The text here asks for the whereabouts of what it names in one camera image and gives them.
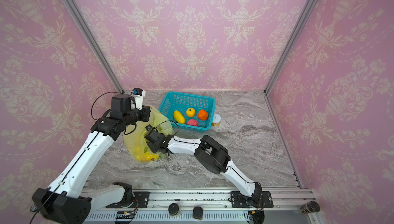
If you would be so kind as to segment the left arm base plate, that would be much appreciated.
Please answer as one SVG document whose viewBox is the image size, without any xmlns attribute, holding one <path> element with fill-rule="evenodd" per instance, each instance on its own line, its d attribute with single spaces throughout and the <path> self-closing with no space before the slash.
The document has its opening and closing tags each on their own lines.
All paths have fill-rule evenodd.
<svg viewBox="0 0 394 224">
<path fill-rule="evenodd" d="M 134 208 L 138 207 L 139 209 L 145 209 L 148 206 L 149 196 L 150 196 L 149 191 L 133 191 L 133 199 L 130 201 L 129 206 L 126 207 L 126 206 L 121 205 L 121 202 L 117 202 L 117 203 L 107 205 L 105 208 L 106 209 L 115 209 L 115 208 L 134 209 Z"/>
</svg>

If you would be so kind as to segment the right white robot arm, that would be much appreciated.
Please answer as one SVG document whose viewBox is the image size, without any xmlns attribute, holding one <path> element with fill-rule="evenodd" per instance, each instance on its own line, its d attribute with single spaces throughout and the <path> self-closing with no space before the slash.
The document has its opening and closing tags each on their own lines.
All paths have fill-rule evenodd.
<svg viewBox="0 0 394 224">
<path fill-rule="evenodd" d="M 144 135 L 152 152 L 163 154 L 186 154 L 194 156 L 205 169 L 220 174 L 239 190 L 248 206 L 263 208 L 262 187 L 248 178 L 234 163 L 228 150 L 208 135 L 199 139 L 186 139 L 175 135 L 164 135 L 151 125 Z"/>
</svg>

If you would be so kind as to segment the orange toy fruit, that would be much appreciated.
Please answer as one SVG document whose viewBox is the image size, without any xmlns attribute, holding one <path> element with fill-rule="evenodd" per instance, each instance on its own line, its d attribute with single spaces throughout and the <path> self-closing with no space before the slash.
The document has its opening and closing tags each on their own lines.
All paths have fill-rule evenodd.
<svg viewBox="0 0 394 224">
<path fill-rule="evenodd" d="M 199 111 L 199 113 L 198 113 L 199 120 L 207 120 L 208 118 L 209 118 L 209 114 L 207 111 L 205 111 L 203 109 Z"/>
</svg>

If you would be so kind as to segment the yellow plastic bag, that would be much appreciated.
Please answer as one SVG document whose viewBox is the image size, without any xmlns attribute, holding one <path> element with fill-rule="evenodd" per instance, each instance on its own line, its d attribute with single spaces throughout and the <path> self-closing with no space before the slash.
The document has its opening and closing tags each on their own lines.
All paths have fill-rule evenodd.
<svg viewBox="0 0 394 224">
<path fill-rule="evenodd" d="M 151 125 L 153 128 L 157 128 L 159 133 L 166 135 L 174 135 L 175 131 L 172 126 L 172 122 L 164 116 L 156 107 L 150 106 L 150 117 L 148 122 L 139 121 L 135 125 L 130 125 L 126 129 L 126 135 L 122 134 L 124 144 L 131 155 L 131 157 L 136 160 L 136 156 L 141 153 L 150 152 L 153 153 L 146 144 L 144 135 L 146 134 L 145 127 Z M 158 152 L 160 160 L 162 158 L 162 153 Z"/>
</svg>

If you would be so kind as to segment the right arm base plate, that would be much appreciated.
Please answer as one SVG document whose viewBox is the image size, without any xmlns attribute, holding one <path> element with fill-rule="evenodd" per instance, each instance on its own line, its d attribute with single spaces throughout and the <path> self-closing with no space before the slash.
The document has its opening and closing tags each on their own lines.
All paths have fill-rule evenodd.
<svg viewBox="0 0 394 224">
<path fill-rule="evenodd" d="M 239 191 L 231 191 L 228 201 L 233 208 L 273 208 L 273 198 L 269 191 L 263 191 L 259 197 L 247 197 Z"/>
</svg>

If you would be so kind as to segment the yellow toy fruit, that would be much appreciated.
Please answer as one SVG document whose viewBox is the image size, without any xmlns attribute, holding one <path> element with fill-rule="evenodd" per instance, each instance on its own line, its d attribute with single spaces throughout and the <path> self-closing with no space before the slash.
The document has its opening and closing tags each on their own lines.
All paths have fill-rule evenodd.
<svg viewBox="0 0 394 224">
<path fill-rule="evenodd" d="M 185 117 L 182 115 L 182 113 L 178 110 L 175 110 L 173 113 L 173 117 L 175 119 L 175 121 L 179 124 L 185 124 L 186 119 Z"/>
</svg>

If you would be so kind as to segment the small yellow toy lemon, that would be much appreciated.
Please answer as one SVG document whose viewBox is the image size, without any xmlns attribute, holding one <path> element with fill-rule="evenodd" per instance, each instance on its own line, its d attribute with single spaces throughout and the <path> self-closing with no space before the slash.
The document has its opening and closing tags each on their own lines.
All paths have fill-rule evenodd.
<svg viewBox="0 0 394 224">
<path fill-rule="evenodd" d="M 186 115 L 189 118 L 193 118 L 195 116 L 195 114 L 196 114 L 196 111 L 194 108 L 188 108 L 186 111 Z"/>
</svg>

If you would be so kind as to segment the pink toy fruit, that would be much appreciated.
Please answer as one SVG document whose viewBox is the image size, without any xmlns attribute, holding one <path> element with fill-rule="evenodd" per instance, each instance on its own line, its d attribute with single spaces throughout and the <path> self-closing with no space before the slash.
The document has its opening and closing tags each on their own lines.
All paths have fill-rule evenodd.
<svg viewBox="0 0 394 224">
<path fill-rule="evenodd" d="M 190 119 L 190 120 L 187 122 L 187 124 L 188 124 L 189 126 L 197 127 L 197 126 L 199 125 L 199 122 L 198 122 L 197 120 L 195 120 L 195 119 Z"/>
</svg>

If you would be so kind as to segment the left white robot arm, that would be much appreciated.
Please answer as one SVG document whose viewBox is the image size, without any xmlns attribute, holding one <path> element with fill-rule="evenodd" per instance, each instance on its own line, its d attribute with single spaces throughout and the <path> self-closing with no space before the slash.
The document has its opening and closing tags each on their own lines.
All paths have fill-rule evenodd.
<svg viewBox="0 0 394 224">
<path fill-rule="evenodd" d="M 135 88 L 130 94 L 112 97 L 111 108 L 95 121 L 69 165 L 46 189 L 34 192 L 32 213 L 59 224 L 81 224 L 90 213 L 111 204 L 128 208 L 137 203 L 130 184 L 115 182 L 100 190 L 83 188 L 101 157 L 126 128 L 149 121 L 150 107 L 143 105 L 145 95 L 144 90 Z"/>
</svg>

